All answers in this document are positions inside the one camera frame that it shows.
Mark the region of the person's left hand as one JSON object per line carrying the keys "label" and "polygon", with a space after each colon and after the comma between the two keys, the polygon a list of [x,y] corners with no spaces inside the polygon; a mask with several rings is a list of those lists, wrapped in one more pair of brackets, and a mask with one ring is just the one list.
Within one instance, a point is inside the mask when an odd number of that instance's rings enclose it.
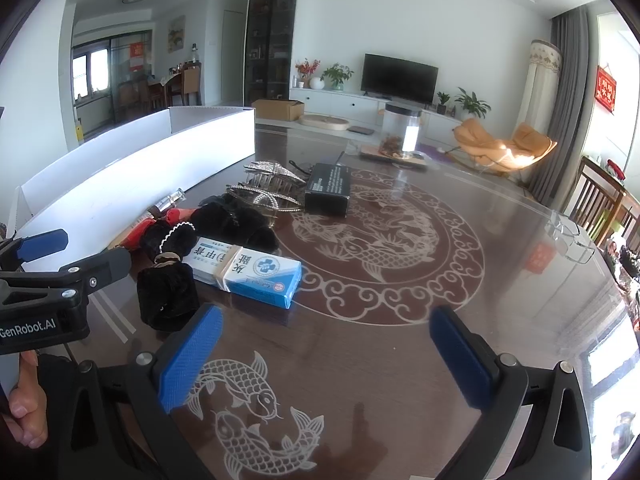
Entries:
{"label": "person's left hand", "polygon": [[48,438],[47,398],[38,382],[38,356],[35,350],[21,353],[20,376],[8,396],[10,414],[3,419],[13,439],[35,450]]}

